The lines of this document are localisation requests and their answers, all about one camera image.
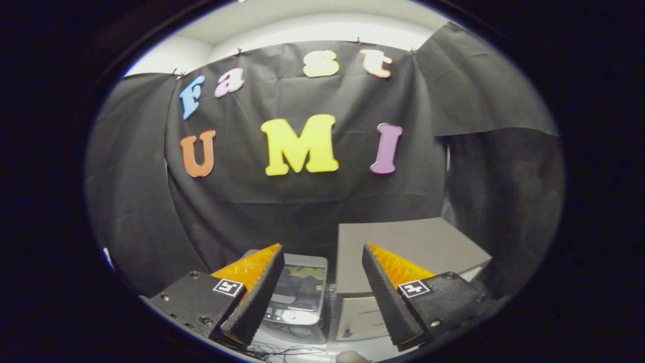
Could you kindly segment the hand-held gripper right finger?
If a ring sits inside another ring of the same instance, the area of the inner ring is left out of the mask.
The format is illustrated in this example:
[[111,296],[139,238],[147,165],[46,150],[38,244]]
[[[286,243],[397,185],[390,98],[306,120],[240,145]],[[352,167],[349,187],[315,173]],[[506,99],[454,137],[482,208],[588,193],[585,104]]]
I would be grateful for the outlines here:
[[484,289],[458,273],[431,273],[371,243],[364,244],[361,261],[399,351],[455,336],[495,304]]

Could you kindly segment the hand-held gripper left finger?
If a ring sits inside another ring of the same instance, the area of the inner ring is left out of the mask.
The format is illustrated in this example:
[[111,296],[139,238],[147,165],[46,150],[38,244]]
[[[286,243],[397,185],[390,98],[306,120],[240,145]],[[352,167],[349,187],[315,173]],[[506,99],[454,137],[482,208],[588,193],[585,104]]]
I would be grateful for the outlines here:
[[274,244],[216,272],[190,271],[150,303],[198,335],[246,348],[265,317],[283,268],[283,247]]

